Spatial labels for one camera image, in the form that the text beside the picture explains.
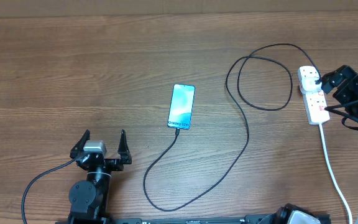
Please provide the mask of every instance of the smartphone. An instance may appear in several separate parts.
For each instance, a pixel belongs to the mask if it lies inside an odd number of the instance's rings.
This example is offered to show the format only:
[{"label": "smartphone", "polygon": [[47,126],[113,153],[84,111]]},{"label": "smartphone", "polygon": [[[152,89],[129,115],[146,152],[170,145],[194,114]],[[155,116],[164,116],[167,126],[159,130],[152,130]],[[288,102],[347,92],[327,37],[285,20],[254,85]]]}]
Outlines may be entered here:
[{"label": "smartphone", "polygon": [[172,91],[171,108],[168,116],[168,127],[189,129],[193,111],[196,87],[175,84]]}]

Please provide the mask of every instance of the blue phone screen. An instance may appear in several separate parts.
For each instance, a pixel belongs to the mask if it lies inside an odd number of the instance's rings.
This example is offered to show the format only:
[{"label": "blue phone screen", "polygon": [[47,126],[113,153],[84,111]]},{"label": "blue phone screen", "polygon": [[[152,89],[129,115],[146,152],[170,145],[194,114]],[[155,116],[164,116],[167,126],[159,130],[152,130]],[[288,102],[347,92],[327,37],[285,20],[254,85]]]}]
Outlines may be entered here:
[{"label": "blue phone screen", "polygon": [[173,86],[171,108],[168,117],[168,127],[189,129],[195,87],[175,84]]}]

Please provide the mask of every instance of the tabletop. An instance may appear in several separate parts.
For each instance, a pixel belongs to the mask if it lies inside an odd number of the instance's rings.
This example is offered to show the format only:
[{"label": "tabletop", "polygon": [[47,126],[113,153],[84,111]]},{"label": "tabletop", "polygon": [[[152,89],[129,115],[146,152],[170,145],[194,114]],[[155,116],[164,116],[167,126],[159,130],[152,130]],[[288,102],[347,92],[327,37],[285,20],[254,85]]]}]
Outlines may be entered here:
[{"label": "tabletop", "polygon": [[[286,65],[293,94],[280,111],[247,106],[229,88],[249,122],[250,141],[227,177],[176,212],[154,209],[143,193],[146,168],[171,144],[167,118],[175,83],[196,87],[191,128],[150,171],[147,190],[159,207],[177,207],[219,180],[246,143],[244,119],[225,87],[231,65],[268,44],[302,47],[321,74],[341,65],[358,72],[358,11],[188,14],[0,19],[0,223],[22,223],[21,198],[39,173],[69,161],[86,129],[116,157],[121,129],[132,165],[112,174],[108,211],[116,218],[242,217],[293,203],[346,211],[324,161],[319,130],[307,122],[296,71],[310,65],[296,48],[258,52]],[[268,108],[283,105],[287,72],[249,60],[242,94]],[[337,102],[326,96],[329,105]],[[358,132],[332,114],[324,124],[337,182],[358,216]],[[29,223],[67,218],[68,191],[86,172],[72,164],[42,177],[25,204]]]}]

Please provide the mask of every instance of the white charger plug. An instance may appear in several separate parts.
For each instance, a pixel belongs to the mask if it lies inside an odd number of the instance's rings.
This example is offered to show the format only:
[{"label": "white charger plug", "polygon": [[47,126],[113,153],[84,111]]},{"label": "white charger plug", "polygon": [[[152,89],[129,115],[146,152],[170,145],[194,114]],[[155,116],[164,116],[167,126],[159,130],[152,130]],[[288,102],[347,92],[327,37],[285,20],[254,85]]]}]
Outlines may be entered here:
[{"label": "white charger plug", "polygon": [[321,83],[316,84],[319,79],[317,70],[313,66],[302,66],[298,69],[299,87],[305,102],[306,115],[309,124],[322,124],[329,120],[324,91]]}]

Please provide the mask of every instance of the wood grain surface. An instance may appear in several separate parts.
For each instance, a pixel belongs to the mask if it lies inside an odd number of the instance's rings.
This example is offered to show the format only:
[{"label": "wood grain surface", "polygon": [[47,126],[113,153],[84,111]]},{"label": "wood grain surface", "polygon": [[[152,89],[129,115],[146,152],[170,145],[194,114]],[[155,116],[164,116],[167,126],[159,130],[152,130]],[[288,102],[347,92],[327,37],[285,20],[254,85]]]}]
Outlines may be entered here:
[{"label": "wood grain surface", "polygon": [[[109,212],[117,218],[241,217],[290,202],[345,223],[317,126],[310,126],[296,71],[309,65],[295,48],[259,55],[286,65],[293,97],[280,111],[241,102],[250,143],[214,190],[177,212],[154,209],[143,194],[146,168],[175,136],[167,127],[174,83],[196,86],[192,127],[147,179],[150,198],[174,208],[221,178],[246,142],[244,120],[224,89],[237,58],[279,42],[304,48],[322,74],[341,65],[358,72],[358,11],[0,19],[0,223],[22,223],[20,204],[39,173],[69,160],[86,129],[117,156],[127,131],[133,164],[113,173]],[[229,87],[236,93],[236,75]],[[284,69],[250,60],[241,91],[252,103],[283,105]],[[337,102],[327,96],[329,105]],[[358,216],[358,132],[332,115],[324,125],[333,171]],[[70,211],[68,190],[86,172],[76,165],[37,181],[26,200],[29,223],[54,223]]]}]

